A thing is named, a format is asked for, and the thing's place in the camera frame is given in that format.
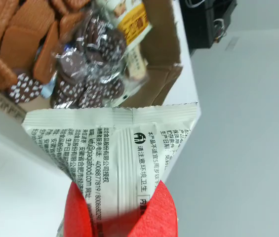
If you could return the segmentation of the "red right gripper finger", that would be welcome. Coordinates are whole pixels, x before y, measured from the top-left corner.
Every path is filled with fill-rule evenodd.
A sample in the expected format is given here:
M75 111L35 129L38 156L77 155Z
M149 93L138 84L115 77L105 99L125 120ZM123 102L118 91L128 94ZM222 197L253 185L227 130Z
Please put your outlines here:
M174 200L163 181L153 194L137 194L137 186L118 185L97 223L97 237L176 237L178 219Z

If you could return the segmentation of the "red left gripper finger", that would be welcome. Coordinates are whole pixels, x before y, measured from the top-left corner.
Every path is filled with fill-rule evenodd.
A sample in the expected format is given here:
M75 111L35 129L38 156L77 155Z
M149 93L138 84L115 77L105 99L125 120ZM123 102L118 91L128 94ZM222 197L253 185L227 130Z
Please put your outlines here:
M65 237L91 237L92 224L87 203L76 183L72 182L64 211Z

